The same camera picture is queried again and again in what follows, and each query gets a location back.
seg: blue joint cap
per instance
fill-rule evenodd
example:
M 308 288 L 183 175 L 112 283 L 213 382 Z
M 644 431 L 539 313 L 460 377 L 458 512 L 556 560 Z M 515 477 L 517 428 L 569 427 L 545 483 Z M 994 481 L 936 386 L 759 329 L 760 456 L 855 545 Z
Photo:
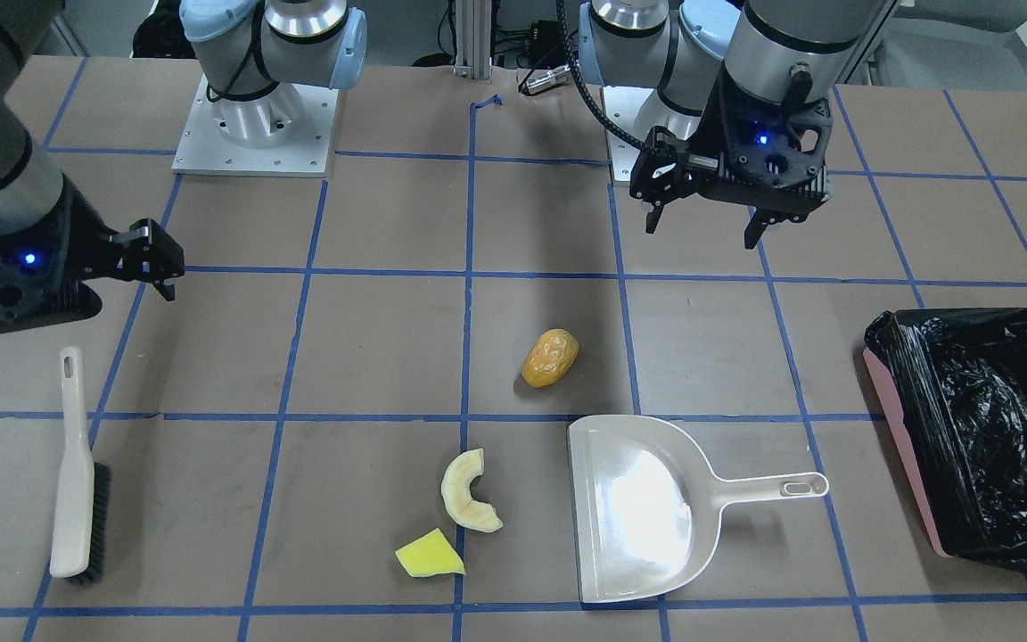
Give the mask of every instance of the blue joint cap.
M 368 18 L 355 7 L 347 9 L 347 25 L 339 43 L 339 56 L 331 72 L 332 89 L 350 89 L 363 77 L 363 62 L 368 54 Z
M 726 56 L 734 25 L 739 22 L 739 9 L 726 0 L 684 0 L 680 5 L 680 23 L 695 44 L 718 61 Z
M 577 32 L 577 60 L 581 62 L 581 78 L 585 82 L 605 84 L 605 78 L 600 74 L 600 65 L 597 64 L 597 48 L 592 41 L 591 11 L 592 7 L 588 3 L 581 4 Z
M 241 24 L 261 0 L 180 0 L 180 24 L 189 42 L 206 42 Z

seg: yellow sponge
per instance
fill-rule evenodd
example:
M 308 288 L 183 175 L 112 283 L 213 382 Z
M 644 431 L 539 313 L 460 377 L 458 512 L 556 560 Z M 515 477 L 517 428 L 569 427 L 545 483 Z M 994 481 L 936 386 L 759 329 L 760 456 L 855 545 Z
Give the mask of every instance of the yellow sponge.
M 395 551 L 395 557 L 411 577 L 430 577 L 441 573 L 465 574 L 462 558 L 457 556 L 440 529 L 425 533 Z

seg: gray chair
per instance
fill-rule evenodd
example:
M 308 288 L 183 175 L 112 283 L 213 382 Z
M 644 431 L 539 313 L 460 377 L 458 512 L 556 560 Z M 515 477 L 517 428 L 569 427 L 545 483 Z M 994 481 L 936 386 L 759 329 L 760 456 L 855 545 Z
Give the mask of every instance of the gray chair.
M 874 51 L 874 84 L 1027 91 L 1010 48 L 1027 0 L 916 0 L 889 21 Z

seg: dustpan handle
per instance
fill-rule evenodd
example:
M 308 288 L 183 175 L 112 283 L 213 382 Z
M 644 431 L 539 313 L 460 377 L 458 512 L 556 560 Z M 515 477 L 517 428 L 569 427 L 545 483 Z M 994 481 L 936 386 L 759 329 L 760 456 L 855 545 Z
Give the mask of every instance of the dustpan handle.
M 831 484 L 821 473 L 722 481 L 724 484 L 720 486 L 716 498 L 720 504 L 822 497 L 831 488 Z

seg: curved fruit piece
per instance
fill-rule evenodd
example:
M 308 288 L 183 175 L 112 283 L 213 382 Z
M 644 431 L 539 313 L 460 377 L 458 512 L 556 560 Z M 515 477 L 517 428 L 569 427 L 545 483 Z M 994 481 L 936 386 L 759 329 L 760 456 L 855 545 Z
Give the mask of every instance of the curved fruit piece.
M 573 362 L 578 357 L 576 337 L 555 328 L 537 338 L 537 342 L 526 355 L 522 365 L 522 378 L 535 388 L 558 382 L 570 371 Z
M 482 449 L 467 450 L 456 456 L 446 466 L 443 476 L 443 502 L 456 524 L 481 532 L 494 532 L 502 528 L 497 512 L 485 501 L 478 501 L 469 495 L 469 483 L 482 476 L 484 469 Z

